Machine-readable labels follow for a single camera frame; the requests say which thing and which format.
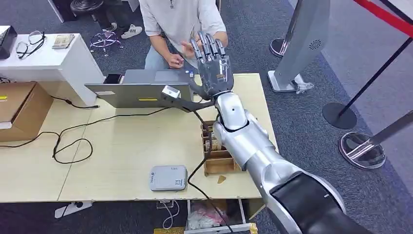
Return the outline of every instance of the black phone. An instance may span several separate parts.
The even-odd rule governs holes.
[[[121,77],[122,77],[121,74],[108,74],[108,76],[106,77],[103,83],[104,84],[119,84]]]

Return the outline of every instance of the man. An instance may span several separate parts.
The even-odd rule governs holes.
[[[210,33],[228,44],[225,25],[215,0],[139,0],[151,47],[145,69],[197,68],[190,39],[195,38],[202,48],[198,31]]]
[[[122,32],[120,36],[123,39],[128,39],[142,32],[142,27],[131,24],[122,7],[122,0],[104,0],[104,6],[97,12],[94,12],[97,22],[103,32],[113,32],[116,29]],[[109,10],[115,19],[116,23],[111,23],[108,19],[106,10]]]

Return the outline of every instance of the shoe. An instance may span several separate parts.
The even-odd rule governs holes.
[[[133,36],[136,36],[142,32],[142,27],[135,26],[133,24],[130,25],[129,30],[124,32],[120,37],[122,39],[128,39]]]
[[[117,23],[112,23],[112,27],[111,28],[107,28],[107,29],[102,29],[103,32],[113,32],[117,29]]]

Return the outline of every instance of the man's arm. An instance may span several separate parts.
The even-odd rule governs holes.
[[[201,23],[201,30],[205,33],[213,35],[215,39],[219,39],[224,47],[228,46],[228,35],[226,34],[226,28],[222,21],[221,15],[215,5],[214,0],[199,0],[198,3],[198,15]],[[202,50],[202,43],[199,40],[198,35],[195,37],[198,47]],[[184,47],[184,54],[188,58],[193,57],[194,51],[189,41],[183,41],[181,44]]]
[[[167,43],[161,35],[161,27],[153,16],[146,0],[139,0],[146,35],[154,49],[168,62],[171,68],[184,66],[184,59],[180,55],[171,54]]]
[[[219,31],[219,32],[216,32],[213,36],[215,39],[221,40],[222,45],[224,47],[228,46],[228,35],[226,34],[226,32]]]
[[[165,38],[160,35],[150,36],[150,43],[154,49],[168,62],[171,68],[181,68],[184,66],[184,59],[178,54],[171,54]]]

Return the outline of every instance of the silver robotic arm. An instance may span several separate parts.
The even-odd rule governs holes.
[[[195,105],[177,101],[177,90],[166,87],[165,101],[191,112],[214,105],[219,117],[213,125],[217,139],[238,165],[251,175],[272,220],[287,234],[369,234],[345,214],[339,193],[324,179],[285,160],[275,150],[268,133],[244,109],[233,93],[234,79],[229,56],[221,42],[199,32],[204,55],[192,40],[202,86],[191,81],[192,89],[210,102]]]

